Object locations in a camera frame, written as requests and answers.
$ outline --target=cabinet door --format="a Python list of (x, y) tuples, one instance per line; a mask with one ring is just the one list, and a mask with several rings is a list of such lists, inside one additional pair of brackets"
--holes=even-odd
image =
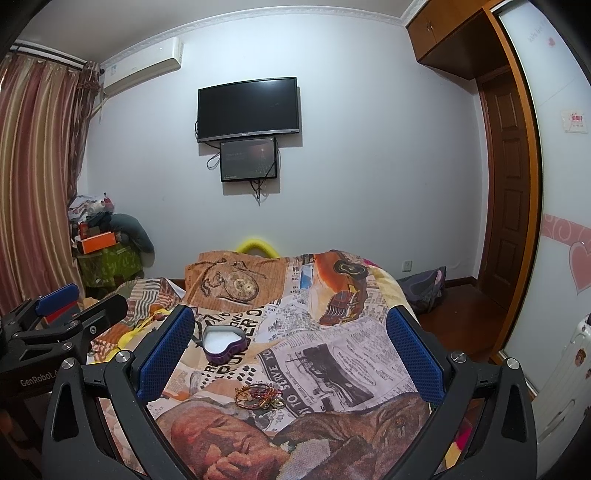
[(435, 46), (435, 43), (437, 43), (433, 35), (433, 27), (429, 21), (427, 7), (408, 26), (408, 35), (413, 43), (414, 54), (417, 60), (423, 58)]
[(437, 42), (441, 42), (467, 18), (462, 18), (455, 1), (450, 0), (430, 0), (424, 10), (428, 12)]
[(486, 0), (450, 0), (460, 15), (460, 23), (466, 21), (486, 4)]

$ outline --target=blue gripper pad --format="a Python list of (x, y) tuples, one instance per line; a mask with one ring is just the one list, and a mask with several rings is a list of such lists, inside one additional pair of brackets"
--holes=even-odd
[[(174, 367), (177, 366), (191, 340), (195, 328), (193, 311), (189, 307), (179, 305), (171, 312), (170, 317), (173, 316), (176, 318), (138, 370), (137, 397), (139, 401), (147, 403), (160, 397)], [(148, 340), (149, 335), (153, 333), (149, 333), (142, 341)]]
[(443, 402), (443, 373), (421, 339), (396, 307), (386, 317), (386, 331), (424, 401)]
[(70, 283), (59, 290), (52, 291), (44, 297), (41, 297), (35, 307), (35, 313), (40, 317), (46, 317), (78, 300), (79, 296), (80, 290), (78, 290), (78, 286), (74, 283)]

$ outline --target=necklace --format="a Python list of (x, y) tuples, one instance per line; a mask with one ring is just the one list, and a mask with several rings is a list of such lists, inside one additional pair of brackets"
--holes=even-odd
[(234, 402), (247, 410), (276, 410), (285, 407), (282, 391), (271, 384), (259, 382), (236, 389)]

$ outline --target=purple heart-shaped box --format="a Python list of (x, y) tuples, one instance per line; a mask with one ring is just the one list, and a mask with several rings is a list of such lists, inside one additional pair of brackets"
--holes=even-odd
[(214, 365), (227, 364), (232, 355), (248, 348), (246, 333), (231, 325), (206, 326), (196, 343), (203, 348), (207, 361)]

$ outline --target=pink heart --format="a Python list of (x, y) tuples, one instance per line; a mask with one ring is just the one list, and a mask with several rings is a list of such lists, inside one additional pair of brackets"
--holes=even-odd
[(578, 295), (586, 288), (591, 287), (591, 253), (587, 253), (587, 249), (581, 242), (571, 245), (569, 263)]

